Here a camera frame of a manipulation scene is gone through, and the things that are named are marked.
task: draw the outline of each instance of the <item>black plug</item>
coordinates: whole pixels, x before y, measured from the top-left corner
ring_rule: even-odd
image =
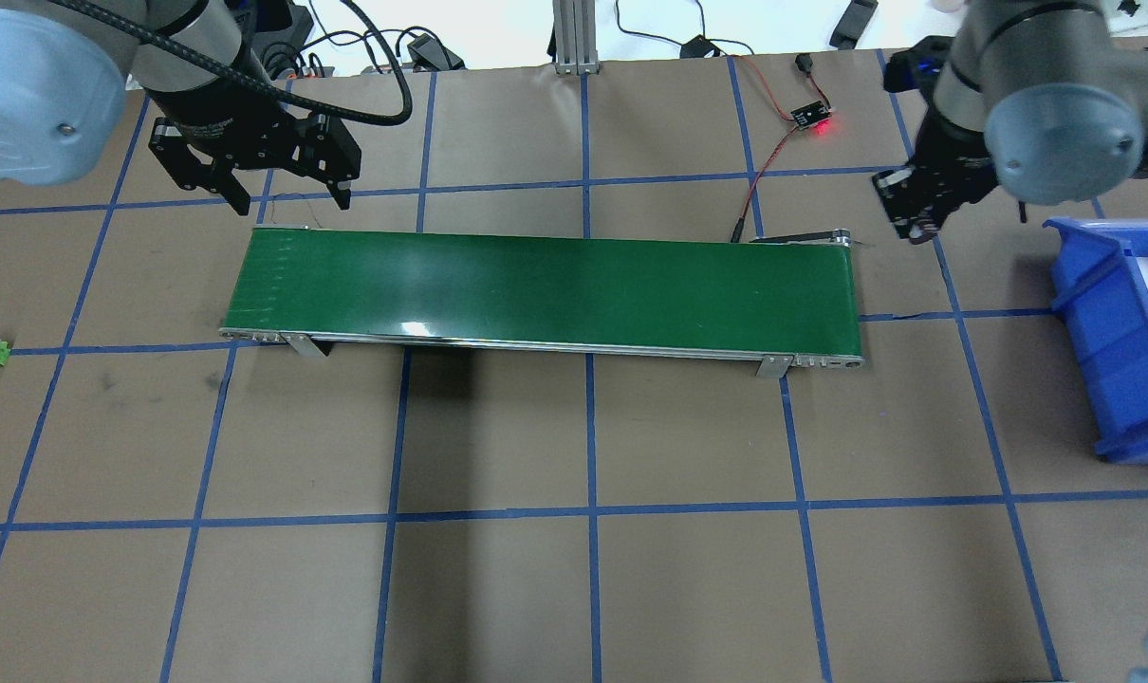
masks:
[[[798,64],[798,70],[805,75],[809,75],[809,70],[814,69],[814,60],[812,60],[807,53],[801,53],[796,56],[794,64]]]
[[[746,222],[746,219],[745,217],[742,217],[742,219],[738,219],[738,222],[735,223],[735,232],[730,234],[730,245],[738,245],[738,242],[742,241],[744,222]]]
[[[705,36],[696,36],[680,46],[681,60],[699,60],[699,57],[720,57],[721,48],[709,42]]]
[[[447,70],[465,68],[465,61],[460,56],[448,51],[445,45],[432,36],[418,36],[405,48],[410,53],[410,60],[413,60],[414,68],[424,67],[432,72],[447,72]]]

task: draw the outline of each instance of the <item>floor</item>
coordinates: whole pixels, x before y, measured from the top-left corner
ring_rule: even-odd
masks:
[[[758,57],[812,99],[790,57]],[[246,173],[185,194],[132,95],[69,186],[0,183],[0,681],[1015,682],[1147,665],[1148,467],[1108,466],[1047,306],[1052,212],[936,245],[869,189],[922,104],[816,56],[838,116],[747,236],[847,227],[868,367],[338,347],[216,334],[254,222],[724,241],[783,129],[716,57],[411,77],[352,131],[352,210]],[[387,79],[297,92],[389,108]]]

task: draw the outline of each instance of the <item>blue tape line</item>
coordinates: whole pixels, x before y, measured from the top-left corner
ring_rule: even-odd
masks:
[[[432,84],[435,75],[432,73]],[[434,108],[435,99],[430,104]],[[405,349],[402,354],[402,386],[396,395],[396,441],[393,442],[393,474],[388,484],[388,515],[385,527],[385,552],[380,558],[380,600],[375,613],[375,642],[371,659],[371,680],[380,683],[385,668],[385,637],[388,631],[388,591],[393,575],[393,549],[396,548],[396,507],[402,496],[402,459],[405,451],[405,414],[410,397],[410,368],[413,354]]]
[[[1087,500],[1148,500],[1142,491],[1071,491],[1063,494],[1013,494],[1018,503],[1080,503]]]
[[[783,177],[809,177],[809,174],[855,174],[882,172],[898,166],[836,166],[817,169],[784,169],[768,170],[765,178]],[[426,194],[456,194],[457,192],[496,192],[505,189],[548,189],[558,187],[592,187],[600,185],[653,185],[653,183],[699,183],[707,180],[751,180],[746,172],[704,172],[687,174],[657,174],[657,177],[639,178],[590,178],[590,180],[549,180],[536,183],[488,183],[488,185],[448,185],[439,187],[427,187]],[[386,197],[387,195],[410,195],[422,194],[418,187],[393,187],[383,189],[354,189],[352,197]],[[304,200],[326,200],[326,192],[284,192],[284,194],[270,195],[271,202],[303,202]],[[115,211],[130,209],[165,209],[174,207],[201,207],[210,204],[225,204],[225,200],[215,197],[192,199],[192,200],[155,200],[155,202],[126,202],[114,205]],[[0,209],[0,216],[18,216],[20,214],[55,214],[70,211],[101,211],[107,204],[80,204],[72,207],[31,207],[16,209]]]
[[[987,317],[1033,317],[1055,315],[1050,309],[994,309],[977,311],[960,311],[964,319],[987,319]],[[952,311],[926,311],[922,315],[862,315],[861,323],[890,323],[901,319],[954,319]]]
[[[350,195],[352,197],[396,197],[396,195],[401,195],[401,194],[418,194],[418,187],[388,187],[388,188],[381,188],[381,189],[356,189],[356,191],[350,192]],[[326,199],[326,197],[328,197],[328,194],[324,194],[324,192],[319,192],[317,194],[316,199],[323,200],[323,199]],[[313,195],[312,194],[305,194],[304,199],[305,200],[311,200],[311,199],[313,199]]]
[[[271,184],[274,183],[274,169],[270,169],[266,172],[265,183],[262,184],[262,197],[258,200],[258,216],[257,223],[261,224],[265,222],[266,218],[266,203],[271,200]]]
[[[862,315],[859,316],[861,323],[891,323],[901,319],[953,319],[952,312],[926,311],[922,315]]]
[[[173,601],[173,616],[170,619],[170,635],[165,639],[165,658],[161,661],[161,683],[170,680],[170,669],[173,667],[173,652],[178,644],[178,631],[183,626],[183,610],[187,603],[187,591],[191,588],[191,571],[194,566],[195,549],[199,543],[199,522],[202,519],[202,511],[207,502],[207,486],[210,484],[210,471],[216,460],[216,444],[219,442],[219,428],[224,420],[224,405],[227,403],[227,386],[232,383],[232,368],[236,366],[236,349],[227,350],[227,360],[224,363],[224,377],[219,381],[219,390],[216,395],[216,411],[210,420],[210,436],[207,437],[207,452],[202,461],[202,473],[199,476],[199,494],[195,496],[194,518],[192,519],[191,537],[187,540],[187,557],[183,561],[183,575],[178,579],[178,593]]]
[[[579,75],[579,117],[582,121],[582,239],[591,238],[591,99],[587,73]]]
[[[704,180],[751,180],[744,172],[693,172],[649,174],[642,178],[591,178],[591,185],[652,185],[652,183],[700,183]]]
[[[1080,503],[1107,500],[1148,500],[1148,489],[1111,489],[1111,491],[1060,491],[1047,494],[1013,494],[1018,505],[1039,503]],[[1003,495],[926,496],[908,498],[824,498],[806,500],[812,511],[932,509],[956,505],[1003,505]],[[597,517],[751,513],[751,511],[798,511],[796,500],[744,500],[716,503],[660,503],[660,505],[596,505]],[[200,519],[118,519],[87,522],[0,522],[0,531],[100,531],[115,528],[245,528],[245,527],[323,527],[323,525],[383,523],[389,518],[400,523],[471,522],[472,520],[551,519],[587,517],[588,506],[560,509],[505,509],[482,511],[426,511],[426,513],[356,513],[295,517],[234,517]]]
[[[223,349],[243,349],[245,347],[281,347],[281,344],[265,344],[253,339],[234,339],[234,341],[202,341],[197,344],[133,344],[126,347],[36,347],[36,349],[14,349],[14,356],[55,356],[67,354],[69,356],[93,355],[93,354],[183,354],[192,351],[218,351]]]
[[[814,641],[817,644],[817,666],[824,683],[833,683],[831,657],[827,645],[827,622],[823,618],[823,601],[817,588],[817,562],[814,561],[814,536],[809,527],[809,506],[802,480],[801,455],[798,450],[798,427],[794,424],[794,402],[790,394],[790,378],[781,378],[781,406],[785,416],[785,438],[790,442],[790,465],[794,475],[794,495],[798,498],[798,525],[801,528],[802,554],[806,558],[806,584],[809,592],[809,608],[814,616]]]
[[[595,427],[595,356],[587,355],[587,506],[588,506],[588,566],[591,592],[591,681],[604,682],[604,641],[599,611],[599,474],[596,461],[597,438]]]
[[[874,55],[877,55],[877,64],[882,67],[883,77],[886,73],[886,56],[883,55],[882,51],[875,51]],[[899,98],[890,92],[890,106],[894,110],[894,122],[899,125],[899,135],[903,139],[903,150],[907,150],[907,156],[910,158],[916,154],[916,148],[912,143],[910,135],[907,134],[907,122],[903,121],[903,108],[899,107]]]
[[[1047,657],[1047,666],[1050,666],[1050,674],[1055,681],[1063,678],[1063,672],[1058,666],[1058,657],[1055,653],[1055,642],[1052,639],[1050,626],[1047,623],[1047,611],[1042,606],[1041,593],[1038,591],[1038,580],[1034,576],[1033,562],[1030,559],[1030,548],[1025,543],[1025,533],[1021,528],[1021,514],[1017,513],[1016,498],[1013,496],[1013,486],[1009,483],[1009,473],[1003,466],[1003,453],[1000,450],[999,440],[995,436],[995,424],[992,420],[992,410],[987,405],[987,394],[983,390],[983,379],[978,373],[978,363],[975,359],[975,350],[970,342],[970,333],[965,329],[965,319],[961,313],[961,305],[957,302],[957,290],[954,286],[953,277],[949,272],[949,261],[939,239],[933,239],[932,247],[941,264],[941,275],[946,281],[946,292],[949,294],[949,305],[956,317],[957,336],[961,339],[961,347],[965,355],[965,367],[970,372],[971,383],[975,386],[975,397],[978,401],[978,412],[983,419],[983,430],[987,433],[987,445],[991,447],[992,461],[995,467],[995,476],[1000,482],[1000,492],[1003,495],[1004,510],[1009,514],[1009,525],[1013,528],[1013,540],[1016,543],[1017,557],[1021,560],[1021,571],[1025,575],[1025,588],[1030,592],[1030,603],[1033,606],[1034,619],[1038,622],[1038,635],[1041,637],[1042,652]]]
[[[115,209],[166,209],[173,207],[207,207],[212,204],[226,204],[227,200],[222,197],[193,197],[191,200],[150,200],[150,202],[123,202],[115,204]]]
[[[747,500],[735,503],[657,503],[657,505],[600,505],[600,517],[637,514],[716,514],[739,511],[798,511],[796,500]]]
[[[5,554],[6,544],[9,541],[10,525],[14,523],[16,514],[18,514],[18,504],[22,502],[22,494],[24,488],[26,488],[26,480],[30,478],[30,467],[36,459],[36,451],[39,450],[39,440],[41,437],[41,430],[46,425],[46,412],[51,410],[52,397],[55,395],[55,386],[59,385],[59,375],[63,371],[63,355],[59,356],[57,362],[55,362],[55,371],[52,372],[51,383],[46,386],[46,396],[44,396],[44,403],[41,404],[41,410],[39,411],[39,419],[36,420],[36,430],[30,437],[30,445],[26,447],[26,455],[22,461],[22,471],[18,474],[18,483],[14,489],[14,497],[9,500],[9,511],[6,513],[6,527],[1,530],[0,536],[0,565],[1,554]]]
[[[1003,505],[1003,496],[926,496],[921,498],[846,498],[808,500],[813,511],[859,511],[890,509],[939,509],[955,505]]]
[[[72,211],[104,211],[107,204],[79,204],[75,207],[26,207],[18,209],[0,209],[0,216],[17,216],[18,214],[63,214]]]
[[[768,169],[763,172],[765,178],[804,177],[804,174],[856,174],[883,172],[883,170],[894,170],[899,166],[836,166],[825,169]]]
[[[93,273],[98,267],[98,259],[101,258],[101,247],[106,245],[107,234],[110,232],[110,220],[114,220],[115,216],[115,204],[118,203],[118,194],[123,192],[123,183],[127,180],[127,170],[131,168],[131,158],[135,153],[135,143],[139,139],[139,133],[141,126],[145,124],[145,116],[148,114],[148,103],[150,100],[145,96],[144,104],[140,104],[139,117],[135,118],[135,134],[132,134],[131,141],[127,142],[127,153],[123,156],[123,168],[118,170],[118,180],[115,183],[115,189],[110,194],[110,208],[107,209],[106,217],[101,219],[101,230],[98,231],[98,239],[93,242],[93,253],[90,255],[88,267],[85,269],[85,281],[80,284],[79,293],[76,295],[76,305],[72,308],[72,317],[68,323],[68,332],[63,333],[63,347],[69,347],[72,342],[72,336],[76,334],[76,325],[80,319],[80,310],[85,306],[85,298],[90,295],[90,286],[93,285]]]
[[[746,112],[743,109],[743,91],[738,86],[738,70],[735,69],[735,57],[726,57],[726,68],[730,71],[730,90],[735,92],[735,111],[738,112],[738,130],[743,138],[743,155],[746,156],[746,180],[755,183],[755,160],[752,158],[752,134],[746,129]],[[755,220],[755,236],[763,238],[763,217],[760,216],[760,188],[752,194],[752,216]]]
[[[541,180],[536,183],[491,183],[490,185],[444,185],[427,187],[427,194],[457,194],[457,192],[501,192],[505,189],[550,189],[554,187],[581,187],[582,180]]]
[[[422,172],[418,178],[418,222],[413,232],[422,232],[426,220],[427,177],[430,173],[430,134],[435,130],[435,84],[440,82],[440,72],[430,72],[430,87],[427,94],[426,130],[422,132]]]
[[[118,192],[123,189],[123,180],[127,177],[127,169],[131,168],[131,158],[135,152],[135,142],[139,139],[139,131],[141,124],[145,121],[145,114],[148,111],[148,96],[145,96],[145,103],[141,106],[139,111],[139,117],[135,119],[135,130],[131,133],[131,141],[127,142],[127,153],[123,157],[123,166],[118,170],[118,179],[115,181],[115,189],[110,194],[110,209],[107,209],[106,219],[102,220],[101,230],[98,231],[98,239],[93,247],[93,255],[90,258],[90,266],[85,270],[85,280],[80,284],[79,294],[77,294],[76,306],[72,310],[72,319],[68,325],[68,329],[63,333],[63,347],[69,347],[72,341],[72,333],[76,329],[76,320],[80,316],[80,308],[85,305],[85,295],[90,290],[90,281],[93,278],[93,269],[96,267],[98,255],[101,254],[101,246],[104,242],[107,235],[107,226],[110,224],[110,216],[114,214],[114,204],[118,201]],[[33,466],[36,460],[36,451],[39,450],[39,441],[41,440],[41,432],[46,427],[46,414],[51,411],[51,402],[55,396],[55,386],[59,386],[59,378],[63,372],[63,362],[67,359],[67,355],[59,355],[57,362],[55,362],[54,372],[52,372],[51,381],[46,386],[46,396],[44,396],[44,403],[41,404],[39,411],[39,419],[36,420],[36,428],[30,437],[30,445],[26,447],[26,455],[22,461],[22,471],[18,474],[18,483],[14,488],[14,497],[9,500],[9,510],[6,513],[5,522],[7,528],[1,531],[0,536],[0,566],[1,566],[1,554],[5,554],[5,548],[9,541],[9,534],[11,533],[8,527],[14,525],[14,519],[18,515],[18,505],[22,503],[22,494],[26,489],[26,483],[30,479],[30,468]]]
[[[1050,309],[1002,309],[990,311],[961,311],[964,319],[985,319],[986,317],[1033,317],[1053,316],[1055,311]]]
[[[553,517],[585,517],[590,514],[582,506],[566,509],[505,509],[497,511],[422,511],[422,513],[396,513],[393,520],[409,522],[475,522],[487,519],[546,519]]]

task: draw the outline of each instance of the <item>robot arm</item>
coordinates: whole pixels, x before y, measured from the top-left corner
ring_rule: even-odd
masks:
[[[177,52],[166,51],[170,42]],[[335,114],[375,125],[408,121],[409,86],[389,60],[402,111],[350,112],[274,90],[223,0],[0,0],[0,178],[53,185],[83,177],[123,111],[131,73],[166,114],[154,122],[149,148],[183,189],[220,194],[247,216],[249,192],[232,170],[278,168],[325,183],[347,209],[362,152]],[[315,107],[297,119],[282,102]]]
[[[955,39],[892,57],[885,87],[929,103],[912,160],[872,179],[913,243],[996,183],[1056,204],[1148,178],[1148,51],[1115,47],[1100,0],[976,0]]]

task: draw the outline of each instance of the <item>power adapter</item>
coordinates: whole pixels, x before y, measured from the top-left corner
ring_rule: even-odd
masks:
[[[460,56],[448,51],[448,47],[441,45],[432,36],[418,36],[405,48],[410,52],[410,60],[413,60],[416,69],[422,67],[422,69],[434,70],[434,72],[450,72],[450,70],[465,68],[465,61]]]

